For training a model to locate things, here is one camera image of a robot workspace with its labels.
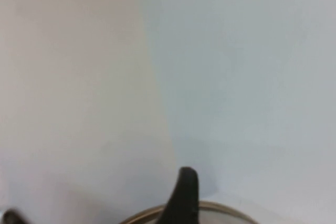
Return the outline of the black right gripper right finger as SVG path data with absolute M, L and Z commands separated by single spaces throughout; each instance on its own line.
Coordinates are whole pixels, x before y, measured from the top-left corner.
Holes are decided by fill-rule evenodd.
M 199 223 L 199 182 L 193 168 L 180 168 L 175 187 L 161 213 L 161 223 Z

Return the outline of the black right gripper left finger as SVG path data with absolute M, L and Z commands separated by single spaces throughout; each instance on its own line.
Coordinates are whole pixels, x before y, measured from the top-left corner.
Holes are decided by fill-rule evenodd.
M 15 209 L 1 210 L 1 224 L 29 224 L 29 222 Z

